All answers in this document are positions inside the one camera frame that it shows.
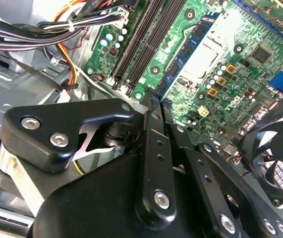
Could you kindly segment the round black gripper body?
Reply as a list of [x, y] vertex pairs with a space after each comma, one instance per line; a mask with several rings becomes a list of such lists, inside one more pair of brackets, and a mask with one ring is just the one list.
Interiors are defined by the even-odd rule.
[[174, 171], [177, 216], [166, 228], [145, 226], [135, 212], [139, 158], [124, 155], [64, 185], [41, 206], [34, 238], [214, 238], [198, 195]]

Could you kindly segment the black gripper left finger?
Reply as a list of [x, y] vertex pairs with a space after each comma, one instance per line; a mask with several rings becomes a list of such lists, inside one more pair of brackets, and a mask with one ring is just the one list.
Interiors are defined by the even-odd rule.
[[0, 130], [0, 170], [37, 215], [48, 196], [71, 181], [71, 162], [121, 146], [141, 160], [137, 215], [146, 224], [168, 225], [176, 217], [163, 117], [169, 107], [150, 89], [133, 105], [114, 98], [12, 108]]

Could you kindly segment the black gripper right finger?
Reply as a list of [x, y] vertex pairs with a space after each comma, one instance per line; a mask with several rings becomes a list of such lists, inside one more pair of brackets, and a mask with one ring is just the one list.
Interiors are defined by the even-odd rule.
[[283, 238], [283, 219], [210, 144], [193, 145], [173, 123], [172, 102], [162, 101], [172, 161], [183, 165], [205, 238]]

